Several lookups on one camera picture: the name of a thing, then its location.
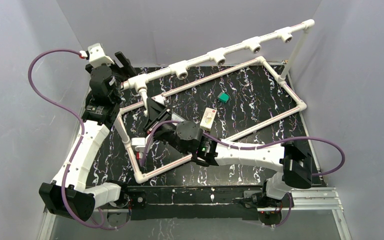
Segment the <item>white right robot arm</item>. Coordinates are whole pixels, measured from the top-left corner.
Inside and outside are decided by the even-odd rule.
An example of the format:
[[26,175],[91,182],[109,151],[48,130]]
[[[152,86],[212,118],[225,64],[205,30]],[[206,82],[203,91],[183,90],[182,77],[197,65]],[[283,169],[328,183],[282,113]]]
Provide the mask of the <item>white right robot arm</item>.
[[262,202],[275,207],[291,189],[312,187],[312,157],[299,149],[293,140],[258,145],[233,142],[214,137],[195,122],[172,119],[171,110],[147,98],[148,120],[143,130],[148,134],[143,156],[144,165],[152,141],[169,144],[181,154],[190,154],[191,161],[208,166],[245,165],[276,171],[263,185]]

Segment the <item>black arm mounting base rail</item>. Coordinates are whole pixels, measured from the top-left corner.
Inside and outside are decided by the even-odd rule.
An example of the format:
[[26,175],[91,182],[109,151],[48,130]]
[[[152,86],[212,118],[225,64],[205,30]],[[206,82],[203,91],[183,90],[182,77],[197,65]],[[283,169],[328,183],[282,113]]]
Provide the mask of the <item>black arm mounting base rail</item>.
[[120,214],[130,213],[133,221],[232,218],[275,226],[283,221],[282,211],[289,207],[288,197],[270,199],[258,186],[143,186],[127,190],[125,201],[107,207],[111,223]]

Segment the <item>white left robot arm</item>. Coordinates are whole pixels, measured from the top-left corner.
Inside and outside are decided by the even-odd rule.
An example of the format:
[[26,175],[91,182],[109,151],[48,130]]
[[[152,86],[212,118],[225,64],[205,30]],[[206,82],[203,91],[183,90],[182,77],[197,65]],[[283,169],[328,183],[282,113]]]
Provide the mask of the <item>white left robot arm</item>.
[[83,114],[79,115],[42,93],[38,94],[45,101],[74,115],[80,123],[76,142],[65,162],[50,183],[41,184],[39,195],[50,213],[99,228],[101,223],[87,222],[94,210],[110,202],[117,208],[124,208],[130,200],[123,184],[118,181],[108,181],[90,188],[86,182],[110,129],[113,126],[118,131],[124,129],[120,116],[123,82],[136,76],[136,71],[121,52],[115,54],[122,63],[122,66],[118,66],[100,46],[76,51],[75,54],[88,60],[85,69],[90,74],[90,91],[86,96]]

